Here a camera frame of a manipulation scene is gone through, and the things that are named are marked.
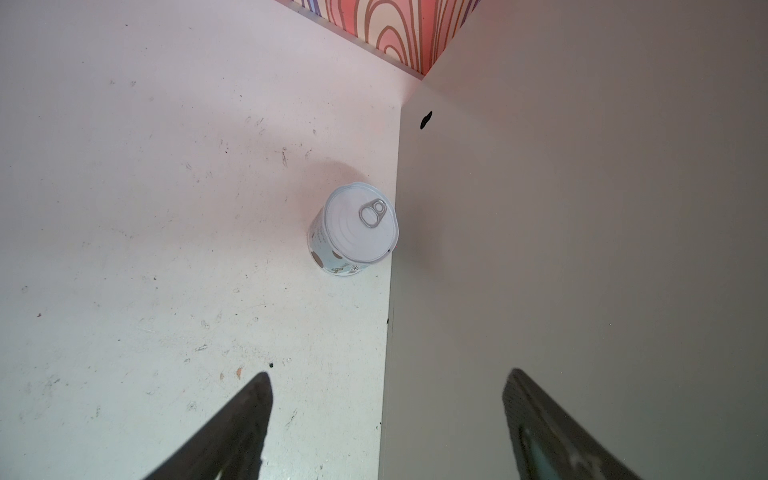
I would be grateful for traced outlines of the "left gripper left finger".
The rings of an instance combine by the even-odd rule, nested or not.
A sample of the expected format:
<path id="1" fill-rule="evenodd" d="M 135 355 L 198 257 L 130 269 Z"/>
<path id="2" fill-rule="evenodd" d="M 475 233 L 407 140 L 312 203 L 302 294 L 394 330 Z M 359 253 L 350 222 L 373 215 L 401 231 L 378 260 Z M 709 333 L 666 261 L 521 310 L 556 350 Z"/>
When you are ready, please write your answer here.
<path id="1" fill-rule="evenodd" d="M 257 479 L 273 406 L 269 375 L 260 372 L 149 479 Z"/>

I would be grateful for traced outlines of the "grey can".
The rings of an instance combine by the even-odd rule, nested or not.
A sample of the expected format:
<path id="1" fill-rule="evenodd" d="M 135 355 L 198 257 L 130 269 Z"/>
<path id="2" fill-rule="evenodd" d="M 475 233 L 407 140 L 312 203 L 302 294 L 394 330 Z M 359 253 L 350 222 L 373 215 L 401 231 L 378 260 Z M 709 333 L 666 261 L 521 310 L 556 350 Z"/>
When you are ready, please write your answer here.
<path id="1" fill-rule="evenodd" d="M 334 190 L 307 231 L 315 263 L 338 277 L 356 275 L 381 262 L 398 239 L 394 206 L 380 190 L 363 182 Z"/>

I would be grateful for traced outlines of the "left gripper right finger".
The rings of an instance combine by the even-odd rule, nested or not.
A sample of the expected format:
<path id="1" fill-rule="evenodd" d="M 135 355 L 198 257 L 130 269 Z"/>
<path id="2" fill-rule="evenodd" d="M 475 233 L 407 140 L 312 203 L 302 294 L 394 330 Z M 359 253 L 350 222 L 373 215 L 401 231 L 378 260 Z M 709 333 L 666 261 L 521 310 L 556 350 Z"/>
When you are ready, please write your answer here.
<path id="1" fill-rule="evenodd" d="M 520 478 L 639 479 L 523 370 L 510 372 L 502 401 Z"/>

